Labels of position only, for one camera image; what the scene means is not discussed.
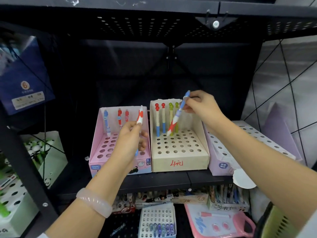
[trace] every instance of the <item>yellow basket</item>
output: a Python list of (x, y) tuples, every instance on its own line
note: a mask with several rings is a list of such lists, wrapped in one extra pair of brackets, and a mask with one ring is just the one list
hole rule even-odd
[(292, 226), (288, 218), (273, 205), (264, 224), (261, 238), (295, 238), (298, 231)]

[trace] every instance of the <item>bracelet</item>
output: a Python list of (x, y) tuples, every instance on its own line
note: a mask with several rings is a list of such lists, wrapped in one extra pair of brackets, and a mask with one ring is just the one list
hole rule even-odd
[(84, 201), (89, 207), (93, 208), (105, 218), (108, 218), (111, 215), (112, 207), (108, 202), (86, 188), (82, 188), (78, 191), (76, 198)]

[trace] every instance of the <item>bolt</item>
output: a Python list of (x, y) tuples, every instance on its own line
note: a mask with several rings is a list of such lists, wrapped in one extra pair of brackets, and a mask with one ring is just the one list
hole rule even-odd
[(212, 27), (217, 29), (219, 27), (219, 22), (217, 20), (214, 21), (214, 23), (212, 24)]

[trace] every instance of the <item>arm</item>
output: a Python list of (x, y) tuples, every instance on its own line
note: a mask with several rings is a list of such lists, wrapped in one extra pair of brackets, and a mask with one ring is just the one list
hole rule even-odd
[(214, 97), (191, 92), (186, 112), (196, 113), (262, 192), (301, 229), (317, 209), (317, 173), (256, 140), (220, 111)]
[[(119, 134), (111, 158), (86, 186), (87, 189), (102, 197), (112, 205), (125, 176), (133, 167), (135, 152), (144, 151), (146, 141), (139, 139), (142, 125), (136, 121), (125, 123)], [(76, 199), (45, 232), (49, 238), (98, 237), (105, 217)]]

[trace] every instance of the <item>hand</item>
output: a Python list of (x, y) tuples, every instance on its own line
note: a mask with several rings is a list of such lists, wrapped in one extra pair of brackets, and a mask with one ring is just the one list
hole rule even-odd
[(227, 119), (221, 112), (214, 96), (202, 90), (192, 91), (189, 98), (185, 98), (185, 102), (183, 110), (187, 113), (196, 113), (212, 133), (214, 133), (219, 120)]
[(147, 146), (147, 137), (149, 134), (141, 130), (142, 125), (137, 124), (136, 121), (129, 121), (122, 127), (117, 144), (112, 152), (112, 156), (120, 160), (121, 164), (126, 165), (127, 172), (133, 167), (133, 160), (137, 149), (144, 151)]

